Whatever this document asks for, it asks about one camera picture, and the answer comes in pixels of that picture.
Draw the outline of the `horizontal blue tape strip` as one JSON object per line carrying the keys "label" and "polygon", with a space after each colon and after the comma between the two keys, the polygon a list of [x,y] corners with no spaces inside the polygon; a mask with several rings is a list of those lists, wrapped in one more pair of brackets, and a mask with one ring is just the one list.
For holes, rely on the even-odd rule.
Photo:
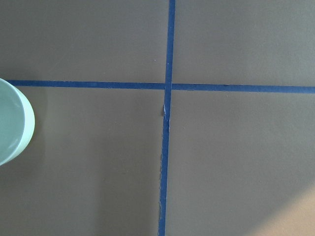
{"label": "horizontal blue tape strip", "polygon": [[[79,82],[79,81],[39,81],[7,80],[14,86],[56,87],[56,88],[102,88],[102,89],[147,89],[164,90],[164,83],[132,82]],[[214,84],[178,84],[170,86],[172,90],[183,91],[228,91],[228,92],[265,92],[265,93],[301,93],[314,94],[315,88],[308,86],[265,86],[265,85],[214,85]]]}

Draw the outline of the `vertical blue tape strip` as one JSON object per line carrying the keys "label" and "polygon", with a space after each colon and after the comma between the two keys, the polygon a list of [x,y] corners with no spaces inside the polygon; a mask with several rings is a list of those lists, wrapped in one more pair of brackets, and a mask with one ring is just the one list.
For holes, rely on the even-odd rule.
{"label": "vertical blue tape strip", "polygon": [[166,209],[167,209],[167,178],[168,178],[168,156],[169,156],[169,130],[171,114],[171,95],[172,95],[172,72],[173,72],[173,48],[174,48],[174,29],[175,29],[176,1],[170,0],[168,7],[167,25],[167,48],[164,82],[164,104],[163,104],[163,130],[160,160],[160,191],[159,191],[159,236],[165,235]]}

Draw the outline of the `light green bowl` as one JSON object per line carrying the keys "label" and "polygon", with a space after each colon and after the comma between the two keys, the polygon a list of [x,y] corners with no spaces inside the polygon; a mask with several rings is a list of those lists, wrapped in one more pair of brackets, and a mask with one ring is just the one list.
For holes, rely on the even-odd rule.
{"label": "light green bowl", "polygon": [[33,108],[26,96],[0,80],[0,164],[13,160],[28,146],[35,129]]}

